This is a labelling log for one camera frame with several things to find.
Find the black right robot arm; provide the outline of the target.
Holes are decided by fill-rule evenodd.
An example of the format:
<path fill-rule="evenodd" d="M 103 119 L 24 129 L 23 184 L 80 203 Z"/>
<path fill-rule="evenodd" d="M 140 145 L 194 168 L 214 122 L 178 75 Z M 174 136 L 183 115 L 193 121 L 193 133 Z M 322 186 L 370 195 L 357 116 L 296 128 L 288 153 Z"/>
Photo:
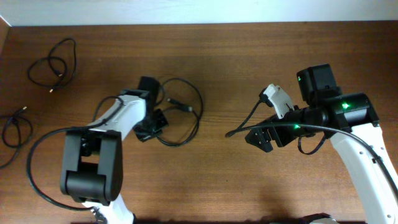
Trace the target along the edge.
<path fill-rule="evenodd" d="M 323 137 L 310 151 L 329 140 L 349 172 L 363 205 L 367 223 L 397 223 L 397 172 L 386 151 L 379 117 L 364 93 L 343 94 L 329 64 L 297 73 L 307 107 L 299 108 L 279 86 L 269 85 L 259 101 L 275 115 L 250 128 L 248 144 L 271 152 L 271 143 L 284 147 L 318 133 Z"/>

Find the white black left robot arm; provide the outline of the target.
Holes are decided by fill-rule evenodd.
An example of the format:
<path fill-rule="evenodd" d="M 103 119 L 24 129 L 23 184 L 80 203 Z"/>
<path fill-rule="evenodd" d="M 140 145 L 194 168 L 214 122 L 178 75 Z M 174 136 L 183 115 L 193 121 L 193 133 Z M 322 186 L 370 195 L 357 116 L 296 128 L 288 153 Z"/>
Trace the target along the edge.
<path fill-rule="evenodd" d="M 90 210 L 100 223 L 134 223 L 120 194 L 123 184 L 122 141 L 133 131 L 145 142 L 168 125 L 155 108 L 160 83 L 141 77 L 135 90 L 122 90 L 104 115 L 66 132 L 60 190 Z"/>

